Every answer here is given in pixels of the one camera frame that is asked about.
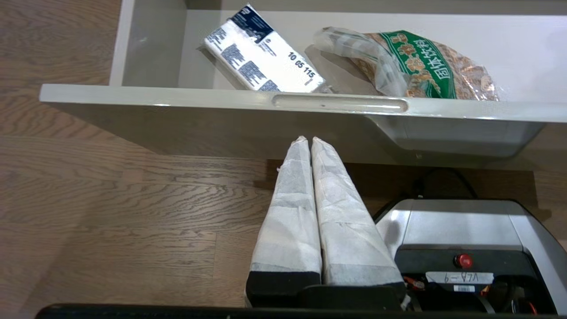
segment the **floor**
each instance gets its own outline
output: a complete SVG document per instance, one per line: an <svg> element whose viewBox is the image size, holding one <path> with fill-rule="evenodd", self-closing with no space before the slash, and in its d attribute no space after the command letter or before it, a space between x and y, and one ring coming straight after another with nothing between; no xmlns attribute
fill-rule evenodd
<svg viewBox="0 0 567 319"><path fill-rule="evenodd" d="M53 303L243 305L279 161L158 155L37 100L42 83L108 83L119 9L0 3L2 318ZM426 171L348 170L371 212ZM481 197L522 202L567 246L567 174L463 174ZM464 191L436 180L438 194Z"/></svg>

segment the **drawer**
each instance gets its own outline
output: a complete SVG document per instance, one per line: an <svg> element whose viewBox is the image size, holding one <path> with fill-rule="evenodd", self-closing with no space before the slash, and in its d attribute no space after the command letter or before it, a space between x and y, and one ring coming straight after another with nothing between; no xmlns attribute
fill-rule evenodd
<svg viewBox="0 0 567 319"><path fill-rule="evenodd" d="M45 84L40 100L158 153L283 158L317 135L348 162L567 168L567 2L251 3L329 81L354 75L313 49L317 30L408 30L485 65L505 102L243 90L201 48L240 0L123 0L109 86Z"/></svg>

